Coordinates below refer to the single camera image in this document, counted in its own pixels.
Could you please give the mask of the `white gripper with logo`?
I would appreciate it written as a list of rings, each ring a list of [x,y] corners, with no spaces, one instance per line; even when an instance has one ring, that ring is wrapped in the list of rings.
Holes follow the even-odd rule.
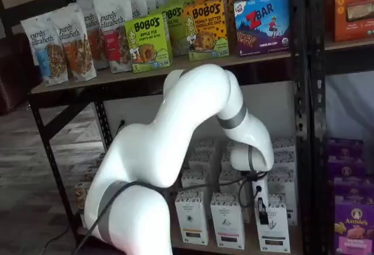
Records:
[[[257,202],[259,223],[269,225],[268,214],[264,202],[268,202],[268,178],[263,177],[252,182],[253,196]]]

